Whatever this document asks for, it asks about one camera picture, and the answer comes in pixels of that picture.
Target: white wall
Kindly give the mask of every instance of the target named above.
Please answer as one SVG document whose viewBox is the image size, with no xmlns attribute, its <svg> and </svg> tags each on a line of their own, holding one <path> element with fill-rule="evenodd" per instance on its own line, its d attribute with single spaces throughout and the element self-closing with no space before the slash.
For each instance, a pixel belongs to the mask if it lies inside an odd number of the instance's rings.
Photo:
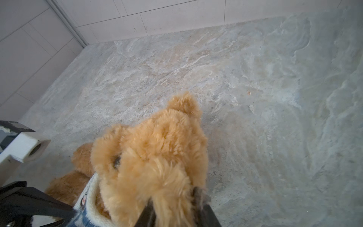
<svg viewBox="0 0 363 227">
<path fill-rule="evenodd" d="M 82 49 L 45 0 L 0 1 L 0 120 L 17 121 Z"/>
<path fill-rule="evenodd" d="M 58 0 L 89 44 L 345 7 L 363 0 Z"/>
</svg>

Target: teddy bear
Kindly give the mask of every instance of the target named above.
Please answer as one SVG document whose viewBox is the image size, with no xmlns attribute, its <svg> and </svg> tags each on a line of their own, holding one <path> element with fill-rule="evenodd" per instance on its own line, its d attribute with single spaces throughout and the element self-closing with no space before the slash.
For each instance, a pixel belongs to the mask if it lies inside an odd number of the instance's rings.
<svg viewBox="0 0 363 227">
<path fill-rule="evenodd" d="M 134 227 L 152 204 L 155 226 L 193 227 L 193 190 L 205 188 L 208 169 L 201 116 L 196 99 L 186 92 L 136 126 L 114 125 L 93 144 L 78 148 L 75 170 L 52 181 L 46 193 L 92 212 L 87 217 L 97 210 L 103 226 L 109 220 Z M 85 203 L 97 209 L 82 208 Z"/>
</svg>

